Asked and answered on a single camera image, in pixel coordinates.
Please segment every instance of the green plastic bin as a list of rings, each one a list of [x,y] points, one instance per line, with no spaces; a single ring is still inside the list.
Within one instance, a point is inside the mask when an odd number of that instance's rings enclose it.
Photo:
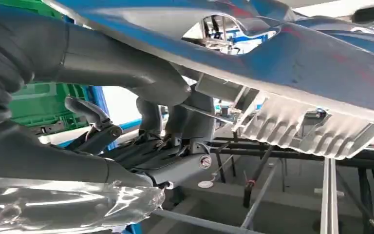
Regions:
[[[26,9],[43,16],[62,19],[62,15],[39,0],[0,0],[0,4]],[[88,126],[86,119],[64,106],[67,95],[88,100],[86,88],[75,84],[31,83],[12,94],[9,109],[12,120],[37,135],[52,134]]]
[[[26,9],[43,16],[51,16],[62,19],[62,15],[39,0],[0,0],[0,4]]]

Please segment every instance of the bolt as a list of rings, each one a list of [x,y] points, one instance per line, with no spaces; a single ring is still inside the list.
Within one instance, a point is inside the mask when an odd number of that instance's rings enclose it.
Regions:
[[[112,183],[113,188],[117,188],[121,185],[122,181],[121,180],[116,180]]]
[[[209,168],[211,166],[211,158],[208,156],[202,157],[200,160],[200,165],[205,169]]]
[[[113,136],[119,136],[119,135],[121,135],[121,130],[120,129],[111,129],[111,134]]]

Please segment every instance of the cable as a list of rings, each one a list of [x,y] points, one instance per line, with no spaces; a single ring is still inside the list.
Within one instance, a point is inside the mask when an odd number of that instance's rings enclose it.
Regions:
[[[253,177],[247,181],[246,187],[244,188],[244,195],[243,195],[243,206],[246,208],[250,207],[250,197],[251,192],[253,190],[253,187],[256,185],[256,181],[259,179],[260,175],[262,174],[263,168],[267,163],[267,160],[269,159],[272,151],[274,149],[274,146],[271,145],[269,149],[267,149],[266,153],[264,154],[259,167],[256,169],[256,171],[253,174]]]

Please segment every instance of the red mark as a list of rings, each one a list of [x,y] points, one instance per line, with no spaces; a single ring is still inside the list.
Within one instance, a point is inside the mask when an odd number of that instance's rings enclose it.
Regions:
[[[374,87],[374,76],[372,76],[368,71],[363,69],[359,64],[352,62],[351,60],[349,60],[348,57],[339,53],[333,53],[332,58],[339,63],[345,63],[351,71],[356,73],[358,76],[362,77],[363,80],[365,80]]]
[[[293,30],[293,28],[283,27],[280,31],[284,32],[284,33],[290,33],[290,34],[292,34],[293,36],[295,36],[299,39],[303,39],[302,35],[299,32]]]
[[[344,63],[344,62],[347,62],[348,61],[348,58],[346,56],[343,56],[341,54],[332,54],[332,57],[340,62],[340,63]]]
[[[244,9],[241,9],[237,6],[231,6],[231,10],[233,11],[233,14],[235,16],[240,16],[240,17],[253,17],[253,14],[251,12],[248,12]]]

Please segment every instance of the metal beam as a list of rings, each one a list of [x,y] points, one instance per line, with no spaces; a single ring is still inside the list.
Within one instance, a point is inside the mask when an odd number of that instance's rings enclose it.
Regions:
[[[323,168],[320,234],[339,234],[337,216],[336,160],[325,158]]]
[[[196,225],[196,226],[213,229],[213,230],[224,232],[224,233],[230,233],[230,234],[262,234],[262,233],[251,231],[251,230],[248,230],[248,229],[239,228],[239,227],[235,227],[235,226],[230,226],[230,225],[223,224],[223,223],[217,223],[217,222],[213,222],[213,221],[210,221],[210,220],[197,218],[197,217],[192,217],[192,216],[188,216],[188,215],[185,215],[185,214],[179,214],[179,213],[175,213],[175,212],[171,212],[171,211],[157,210],[153,214],[159,215],[159,216],[162,216],[162,217],[165,217],[165,218],[174,219],[174,220],[181,221],[181,222],[190,223],[190,224],[193,224],[193,225]]]
[[[243,224],[241,225],[241,228],[248,228],[249,225],[252,223],[253,218],[254,218],[254,214],[256,213],[256,210],[259,207],[259,205],[260,205],[260,203],[263,199],[263,196],[266,193],[267,188],[270,185],[270,182],[272,182],[272,179],[273,179],[273,176],[275,174],[275,171],[276,171],[276,168],[277,168],[277,165],[278,165],[279,161],[280,160],[277,159],[276,162],[275,162],[275,165],[270,170],[269,176],[267,177],[266,181],[264,182],[263,187],[260,190],[260,193],[257,195],[257,198],[256,198],[255,202],[253,203],[252,207],[250,208],[249,212],[247,213],[246,218],[244,219]]]
[[[224,149],[220,151],[221,154],[229,154],[229,155],[243,155],[243,156],[263,156],[263,151],[256,151],[256,150],[228,150]],[[307,155],[297,152],[287,152],[287,151],[273,151],[271,155],[272,158],[287,158],[287,159],[302,159],[302,160],[313,160],[313,161],[323,161],[324,157],[318,157],[313,155]],[[374,159],[369,157],[368,159],[362,159],[359,155],[354,158],[346,159],[346,160],[338,160],[338,166],[346,166],[346,167],[363,167],[367,169],[374,169]]]

